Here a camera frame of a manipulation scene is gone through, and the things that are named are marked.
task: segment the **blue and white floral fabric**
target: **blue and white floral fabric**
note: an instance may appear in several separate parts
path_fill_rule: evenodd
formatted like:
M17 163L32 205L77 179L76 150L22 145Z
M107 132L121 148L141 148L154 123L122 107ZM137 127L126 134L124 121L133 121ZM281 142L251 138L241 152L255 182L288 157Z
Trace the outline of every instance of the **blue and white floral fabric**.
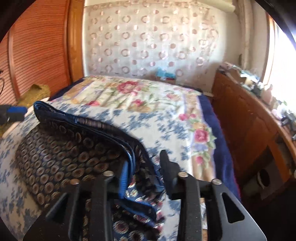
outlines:
M50 102L64 112L100 120L127 132L142 142L153 161L159 162L159 153L166 149L171 161L192 174L190 130L186 122L179 120L171 110L139 113L108 109L89 105ZM15 151L21 140L38 124L34 113L29 114L5 139L0 139L0 216L8 229L18 239L40 215L37 204L30 196L25 182L16 167ZM180 201L163 203L166 220L161 240L176 240L178 233Z

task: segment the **bed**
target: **bed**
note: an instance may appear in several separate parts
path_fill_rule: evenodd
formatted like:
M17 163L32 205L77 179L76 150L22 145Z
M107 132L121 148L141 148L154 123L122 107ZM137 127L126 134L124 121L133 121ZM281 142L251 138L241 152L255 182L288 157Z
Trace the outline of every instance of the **bed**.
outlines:
M154 162L159 162L159 152L166 149L170 160L182 170L201 180L221 179L239 199L231 155L219 121L202 93L150 80L90 76L61 90L49 103L67 113L119 127L141 141ZM0 139L0 216L18 240L41 212L14 157L22 138L37 124L31 113ZM179 201L165 199L162 241L175 240L179 211ZM206 217L203 221L206 228Z

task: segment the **folded garment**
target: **folded garment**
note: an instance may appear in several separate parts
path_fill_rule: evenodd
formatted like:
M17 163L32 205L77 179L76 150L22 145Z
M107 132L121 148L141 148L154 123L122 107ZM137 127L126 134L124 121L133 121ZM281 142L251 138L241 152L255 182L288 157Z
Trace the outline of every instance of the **folded garment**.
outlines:
M40 123L19 145L16 160L37 203L49 206L71 179L90 181L113 171L119 179L119 200L112 208L114 237L156 240L164 222L160 209L165 190L160 166L144 146L114 126L64 113L44 102L35 102L34 111ZM87 229L83 237L88 238Z

